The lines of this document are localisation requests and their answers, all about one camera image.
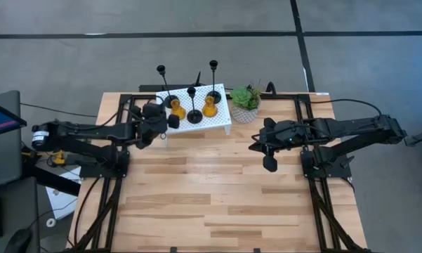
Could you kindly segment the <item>black computer mouse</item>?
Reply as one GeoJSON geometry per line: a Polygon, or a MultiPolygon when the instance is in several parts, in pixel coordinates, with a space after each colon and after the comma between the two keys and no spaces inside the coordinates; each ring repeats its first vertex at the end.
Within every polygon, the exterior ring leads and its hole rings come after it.
{"type": "Polygon", "coordinates": [[[4,253],[26,253],[31,238],[31,230],[27,228],[17,230],[8,241],[4,253]]]}

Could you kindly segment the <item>white paper sheet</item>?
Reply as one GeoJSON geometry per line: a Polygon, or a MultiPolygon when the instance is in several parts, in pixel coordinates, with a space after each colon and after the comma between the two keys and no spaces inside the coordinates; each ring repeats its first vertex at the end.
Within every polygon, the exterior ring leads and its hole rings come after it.
{"type": "MultiPolygon", "coordinates": [[[[60,176],[75,183],[81,184],[79,177],[80,171],[81,167],[76,167],[70,171],[66,171],[60,176]]],[[[54,210],[53,215],[56,220],[63,219],[75,210],[77,204],[77,196],[60,192],[59,190],[50,187],[46,187],[46,192],[48,194],[51,208],[54,210]]]]}

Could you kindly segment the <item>black stand beam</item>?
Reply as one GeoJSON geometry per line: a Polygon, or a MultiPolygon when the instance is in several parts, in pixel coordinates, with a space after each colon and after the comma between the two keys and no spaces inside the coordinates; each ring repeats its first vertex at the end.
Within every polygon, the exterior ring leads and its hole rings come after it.
{"type": "Polygon", "coordinates": [[[27,177],[34,177],[40,185],[74,196],[79,194],[81,187],[81,185],[75,181],[58,176],[31,164],[22,166],[22,179],[27,177]]]}

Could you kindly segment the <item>white perforated metal shelf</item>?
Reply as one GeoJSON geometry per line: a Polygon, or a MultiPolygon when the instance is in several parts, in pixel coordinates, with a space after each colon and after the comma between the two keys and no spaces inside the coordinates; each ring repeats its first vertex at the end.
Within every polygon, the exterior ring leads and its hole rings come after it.
{"type": "MultiPolygon", "coordinates": [[[[178,97],[180,101],[180,106],[182,106],[186,110],[186,113],[188,113],[193,109],[202,111],[202,108],[205,105],[206,95],[212,89],[212,85],[195,87],[193,103],[191,97],[187,93],[187,88],[170,90],[170,94],[172,96],[178,97]]],[[[204,131],[210,129],[224,128],[225,134],[227,136],[230,135],[232,120],[229,112],[228,100],[225,97],[225,87],[223,84],[216,84],[215,90],[221,94],[221,100],[218,104],[216,104],[218,110],[216,116],[203,116],[201,122],[197,124],[190,123],[187,118],[180,120],[180,126],[178,129],[168,127],[165,134],[159,135],[166,145],[168,144],[168,137],[174,134],[183,134],[191,131],[204,131]]]]}

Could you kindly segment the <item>green succulent in patterned pot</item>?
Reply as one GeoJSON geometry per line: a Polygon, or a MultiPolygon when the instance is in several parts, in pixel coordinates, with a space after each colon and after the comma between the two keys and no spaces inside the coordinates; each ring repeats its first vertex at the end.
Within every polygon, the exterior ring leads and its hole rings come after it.
{"type": "Polygon", "coordinates": [[[258,87],[243,86],[230,92],[232,118],[239,123],[250,123],[258,116],[261,106],[261,90],[258,87]]]}

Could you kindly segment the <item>grey monitor with blue screen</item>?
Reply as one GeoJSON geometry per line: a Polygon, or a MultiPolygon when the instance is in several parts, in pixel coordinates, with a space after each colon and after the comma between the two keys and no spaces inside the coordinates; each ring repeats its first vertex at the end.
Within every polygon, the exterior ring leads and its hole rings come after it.
{"type": "Polygon", "coordinates": [[[0,94],[0,185],[20,178],[21,128],[27,122],[20,117],[20,92],[0,94]]]}

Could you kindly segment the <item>amber ribbed glass candle holder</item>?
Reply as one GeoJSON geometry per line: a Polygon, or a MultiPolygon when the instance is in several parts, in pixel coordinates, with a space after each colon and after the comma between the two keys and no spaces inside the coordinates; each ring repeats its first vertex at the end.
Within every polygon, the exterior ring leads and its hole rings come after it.
{"type": "Polygon", "coordinates": [[[183,120],[186,116],[186,110],[180,105],[178,99],[173,99],[171,101],[171,114],[176,115],[179,120],[183,120]]]}
{"type": "Polygon", "coordinates": [[[218,108],[214,104],[214,97],[207,96],[204,100],[204,106],[202,108],[202,114],[206,117],[214,117],[218,113],[218,108]]]}

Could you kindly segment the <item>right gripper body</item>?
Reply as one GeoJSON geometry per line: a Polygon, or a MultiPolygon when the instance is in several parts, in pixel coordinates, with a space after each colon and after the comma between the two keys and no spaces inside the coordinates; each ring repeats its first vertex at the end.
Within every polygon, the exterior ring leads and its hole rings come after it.
{"type": "Polygon", "coordinates": [[[298,122],[284,120],[275,122],[272,118],[264,119],[264,127],[261,129],[261,137],[269,146],[264,153],[263,166],[269,172],[277,171],[275,153],[284,149],[292,149],[303,144],[304,129],[298,122]]]}

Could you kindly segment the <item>short black candlestick holder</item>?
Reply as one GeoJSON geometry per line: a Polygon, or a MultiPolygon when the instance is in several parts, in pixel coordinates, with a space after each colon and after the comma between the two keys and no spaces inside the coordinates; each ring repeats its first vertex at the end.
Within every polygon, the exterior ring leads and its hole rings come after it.
{"type": "Polygon", "coordinates": [[[202,113],[195,109],[194,106],[194,97],[196,94],[196,89],[194,87],[190,87],[187,89],[187,93],[192,101],[192,110],[188,112],[187,114],[187,120],[191,124],[198,124],[202,120],[202,113]]]}

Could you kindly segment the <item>dark grey desk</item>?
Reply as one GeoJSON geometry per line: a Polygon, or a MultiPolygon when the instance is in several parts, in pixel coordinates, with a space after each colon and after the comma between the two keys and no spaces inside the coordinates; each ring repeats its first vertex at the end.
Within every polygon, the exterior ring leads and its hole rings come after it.
{"type": "Polygon", "coordinates": [[[0,186],[0,253],[20,229],[28,228],[31,238],[26,253],[40,253],[37,182],[34,178],[20,179],[0,186]]]}

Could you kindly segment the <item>tall black candlestick holder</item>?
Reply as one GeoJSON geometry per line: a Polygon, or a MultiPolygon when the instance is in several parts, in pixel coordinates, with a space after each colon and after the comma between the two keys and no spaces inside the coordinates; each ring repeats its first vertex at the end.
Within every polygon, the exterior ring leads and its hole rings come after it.
{"type": "Polygon", "coordinates": [[[162,79],[164,80],[164,86],[165,86],[165,89],[167,91],[167,96],[165,97],[163,104],[166,108],[171,109],[172,108],[172,105],[171,105],[172,101],[178,100],[178,97],[175,96],[175,95],[171,95],[171,93],[170,93],[169,85],[167,84],[167,81],[166,81],[166,78],[165,78],[165,74],[166,74],[165,66],[164,65],[158,65],[157,71],[162,76],[162,79]]]}
{"type": "Polygon", "coordinates": [[[209,62],[211,71],[212,71],[212,90],[210,92],[207,93],[207,96],[210,96],[213,98],[213,103],[214,104],[218,104],[221,100],[221,94],[215,90],[215,71],[217,70],[218,67],[218,61],[217,60],[211,60],[209,62]]]}

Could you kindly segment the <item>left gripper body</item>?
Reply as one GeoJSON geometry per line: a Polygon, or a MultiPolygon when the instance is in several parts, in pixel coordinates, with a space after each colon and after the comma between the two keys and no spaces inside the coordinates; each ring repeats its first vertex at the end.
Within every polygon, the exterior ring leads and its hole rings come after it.
{"type": "Polygon", "coordinates": [[[178,129],[180,118],[177,115],[166,115],[163,104],[146,103],[142,108],[131,106],[131,116],[136,130],[136,139],[132,143],[143,149],[151,145],[160,134],[165,134],[168,128],[178,129]]]}

